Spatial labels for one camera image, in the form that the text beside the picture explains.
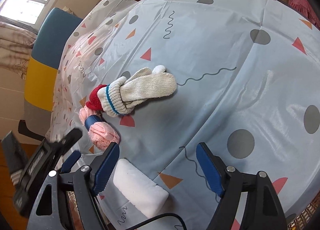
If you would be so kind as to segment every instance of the knit glove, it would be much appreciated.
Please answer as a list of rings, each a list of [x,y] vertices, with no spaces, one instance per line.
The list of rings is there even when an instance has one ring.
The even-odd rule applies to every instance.
[[[109,116],[116,117],[129,114],[136,105],[149,98],[171,95],[176,89],[174,76],[165,73],[164,66],[156,66],[153,71],[145,67],[128,80],[122,76],[109,85],[95,88],[86,105],[93,110],[103,110]]]

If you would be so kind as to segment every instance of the pink cloth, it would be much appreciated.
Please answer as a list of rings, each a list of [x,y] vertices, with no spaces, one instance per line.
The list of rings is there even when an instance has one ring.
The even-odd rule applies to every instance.
[[[80,121],[83,125],[84,125],[85,119],[87,119],[90,115],[97,115],[97,112],[94,110],[91,110],[86,105],[80,109],[79,118],[80,118]]]
[[[299,11],[313,25],[320,29],[320,21],[307,0],[288,0],[291,7]]]
[[[118,133],[106,122],[96,122],[90,126],[89,137],[98,149],[105,151],[111,142],[119,144]]]
[[[91,110],[86,105],[79,111],[79,119],[84,125],[84,121],[90,115],[97,115],[98,113]],[[111,142],[120,142],[120,137],[118,133],[106,122],[96,122],[90,126],[88,131],[89,137],[94,145],[97,146],[99,150],[105,151]]]

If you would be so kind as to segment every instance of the black device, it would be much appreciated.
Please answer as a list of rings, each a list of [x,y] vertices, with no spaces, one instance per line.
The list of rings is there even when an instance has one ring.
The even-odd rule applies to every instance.
[[[59,142],[50,143],[44,139],[29,160],[12,132],[4,137],[2,148],[16,188],[12,200],[20,215],[29,217],[48,172],[81,137],[82,131],[74,128]]]

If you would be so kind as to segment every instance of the gray circle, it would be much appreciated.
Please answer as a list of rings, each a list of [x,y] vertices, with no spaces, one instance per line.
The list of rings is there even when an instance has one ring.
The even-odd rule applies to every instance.
[[[259,176],[260,176],[260,177],[266,177],[267,174],[266,174],[264,171],[260,171],[260,172],[259,172]]]
[[[112,22],[113,22],[113,19],[109,20],[109,21],[106,23],[106,25],[110,25],[110,24],[112,24]]]
[[[213,0],[198,0],[197,2],[202,4],[212,4]]]
[[[138,15],[134,15],[134,16],[129,20],[129,24],[135,23],[138,18],[139,18]]]
[[[95,54],[96,56],[98,56],[98,55],[101,55],[102,52],[103,52],[103,48],[102,48],[102,47],[99,47],[99,48],[97,48],[97,49],[95,50],[94,54]]]
[[[309,134],[313,134],[318,130],[320,125],[320,113],[316,106],[308,106],[304,113],[303,124]]]
[[[89,168],[90,168],[90,167],[89,167],[88,165],[84,165],[84,166],[81,167],[81,171],[82,171],[82,172],[86,172],[86,171],[89,170]]]
[[[270,43],[270,35],[262,29],[253,29],[250,31],[250,37],[253,43],[267,45]]]
[[[54,177],[57,174],[57,172],[55,170],[51,170],[49,172],[49,177]]]
[[[126,79],[129,79],[131,77],[131,74],[129,71],[124,71],[121,76],[124,76]]]
[[[227,171],[229,172],[235,172],[236,171],[236,168],[234,166],[228,166],[227,167]]]
[[[252,153],[254,149],[254,137],[247,130],[236,130],[230,134],[227,147],[233,157],[243,159]]]
[[[285,220],[287,221],[287,225],[291,224],[297,217],[297,214],[288,215]]]

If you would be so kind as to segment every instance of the pink towel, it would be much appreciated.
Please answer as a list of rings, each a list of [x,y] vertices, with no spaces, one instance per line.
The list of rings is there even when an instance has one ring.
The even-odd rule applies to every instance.
[[[320,28],[320,21],[307,0],[288,0],[288,2],[291,7],[299,11],[313,25],[318,29]]]

